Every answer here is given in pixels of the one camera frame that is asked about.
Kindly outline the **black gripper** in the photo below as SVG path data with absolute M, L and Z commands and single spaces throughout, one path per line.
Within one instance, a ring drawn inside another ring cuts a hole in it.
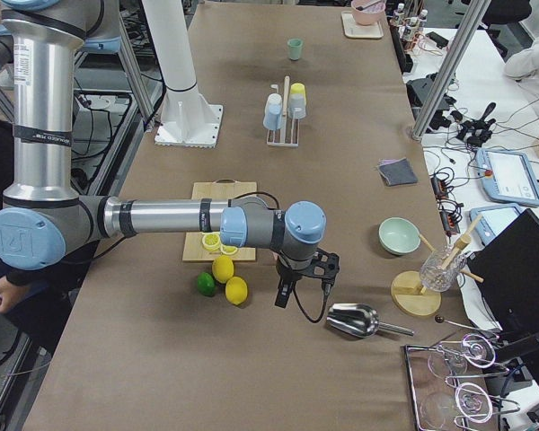
M 304 268 L 287 257 L 283 252 L 278 253 L 276 269 L 279 275 L 278 292 L 275 305 L 280 308 L 287 307 L 287 301 L 292 293 L 294 283 L 303 276 Z

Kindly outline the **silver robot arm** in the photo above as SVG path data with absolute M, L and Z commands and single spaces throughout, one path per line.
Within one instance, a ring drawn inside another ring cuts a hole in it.
M 14 180 L 0 210 L 5 264 L 39 270 L 116 235 L 218 232 L 225 245 L 277 254 L 277 306 L 287 305 L 303 277 L 320 279 L 330 292 L 338 259 L 319 248 L 326 217 L 314 203 L 283 211 L 260 198 L 124 201 L 73 190 L 75 53 L 119 50 L 117 2 L 6 1 L 2 20 L 13 36 L 15 97 Z

